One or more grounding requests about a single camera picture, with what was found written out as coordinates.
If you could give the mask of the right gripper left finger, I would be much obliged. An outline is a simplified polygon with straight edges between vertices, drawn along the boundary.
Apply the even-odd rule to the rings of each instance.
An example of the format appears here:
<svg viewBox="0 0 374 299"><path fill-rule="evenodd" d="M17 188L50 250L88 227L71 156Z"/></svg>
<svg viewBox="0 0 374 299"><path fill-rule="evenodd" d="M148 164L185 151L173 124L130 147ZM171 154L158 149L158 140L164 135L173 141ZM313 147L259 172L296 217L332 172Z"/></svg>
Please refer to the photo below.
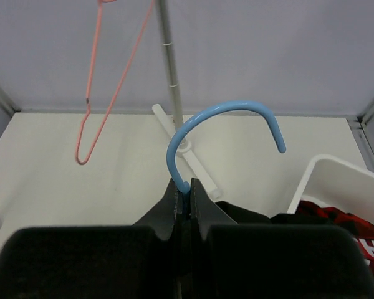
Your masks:
<svg viewBox="0 0 374 299"><path fill-rule="evenodd" d="M182 205L169 182L133 225L16 231L0 253L0 298L180 298L173 232Z"/></svg>

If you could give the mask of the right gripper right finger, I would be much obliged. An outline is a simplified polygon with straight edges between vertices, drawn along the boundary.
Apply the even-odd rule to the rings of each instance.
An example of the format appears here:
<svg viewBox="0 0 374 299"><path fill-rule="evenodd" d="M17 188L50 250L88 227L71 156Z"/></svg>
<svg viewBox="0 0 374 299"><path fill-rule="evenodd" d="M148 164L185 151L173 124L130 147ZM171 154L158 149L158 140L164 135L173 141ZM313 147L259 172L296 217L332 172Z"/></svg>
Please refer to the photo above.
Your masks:
<svg viewBox="0 0 374 299"><path fill-rule="evenodd" d="M191 180L195 298L374 298L353 235L333 224L240 224Z"/></svg>

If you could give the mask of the blue clothes hanger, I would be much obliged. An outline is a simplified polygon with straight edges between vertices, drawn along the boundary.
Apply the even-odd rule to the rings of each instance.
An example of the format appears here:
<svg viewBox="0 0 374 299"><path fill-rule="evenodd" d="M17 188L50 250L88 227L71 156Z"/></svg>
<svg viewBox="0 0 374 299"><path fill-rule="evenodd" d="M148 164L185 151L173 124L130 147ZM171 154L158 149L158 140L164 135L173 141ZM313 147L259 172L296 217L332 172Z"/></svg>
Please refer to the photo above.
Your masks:
<svg viewBox="0 0 374 299"><path fill-rule="evenodd" d="M187 122L185 122L179 130L173 135L170 140L170 143L166 151L166 165L170 176L177 187L177 190L182 193L184 196L187 196L190 193L191 187L187 181L183 181L180 172L176 166L176 151L183 140L183 138L196 126L202 122L208 120L209 118L225 113L231 112L234 110L247 110L250 112L257 113L261 115L272 134L274 142L277 146L277 149L280 153L286 152L286 145L279 128L278 122L273 114L273 112L267 108L265 105L249 101L249 100L230 100L224 103L213 105L209 108L206 108L200 112L197 112L193 115Z"/></svg>

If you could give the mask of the red black plaid shirt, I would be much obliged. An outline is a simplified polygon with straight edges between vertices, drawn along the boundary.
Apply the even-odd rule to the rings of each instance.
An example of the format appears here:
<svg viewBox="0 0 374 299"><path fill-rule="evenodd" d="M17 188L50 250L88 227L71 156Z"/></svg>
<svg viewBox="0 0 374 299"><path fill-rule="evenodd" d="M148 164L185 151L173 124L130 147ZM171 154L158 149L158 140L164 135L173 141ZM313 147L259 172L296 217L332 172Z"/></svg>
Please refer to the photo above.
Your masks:
<svg viewBox="0 0 374 299"><path fill-rule="evenodd" d="M349 231L359 245L366 263L374 267L374 224L336 207L320 207L310 201L299 202L296 214L319 216Z"/></svg>

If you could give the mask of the pink clothes hanger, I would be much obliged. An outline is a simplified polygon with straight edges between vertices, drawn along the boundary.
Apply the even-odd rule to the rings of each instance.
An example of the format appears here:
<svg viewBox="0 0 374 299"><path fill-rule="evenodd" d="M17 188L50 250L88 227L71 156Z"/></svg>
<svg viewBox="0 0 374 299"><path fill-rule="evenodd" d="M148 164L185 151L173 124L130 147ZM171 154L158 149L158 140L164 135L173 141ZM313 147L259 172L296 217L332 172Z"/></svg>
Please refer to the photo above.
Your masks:
<svg viewBox="0 0 374 299"><path fill-rule="evenodd" d="M137 50L155 10L154 1L137 1L142 10L115 12L120 1L97 1L87 83L75 141L74 161L86 165L113 112Z"/></svg>

